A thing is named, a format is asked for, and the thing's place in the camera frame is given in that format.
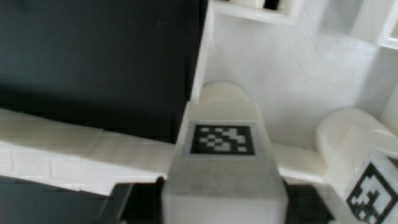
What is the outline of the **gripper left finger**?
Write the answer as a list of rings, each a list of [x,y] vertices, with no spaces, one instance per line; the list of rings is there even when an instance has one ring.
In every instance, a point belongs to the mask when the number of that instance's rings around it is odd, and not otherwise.
[[[100,210],[95,224],[164,224],[162,190],[166,180],[118,184]]]

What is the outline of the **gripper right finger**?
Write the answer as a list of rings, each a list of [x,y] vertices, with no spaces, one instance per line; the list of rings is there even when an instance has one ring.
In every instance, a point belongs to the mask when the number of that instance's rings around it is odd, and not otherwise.
[[[289,210],[285,224],[329,224],[335,215],[321,194],[310,184],[285,183]]]

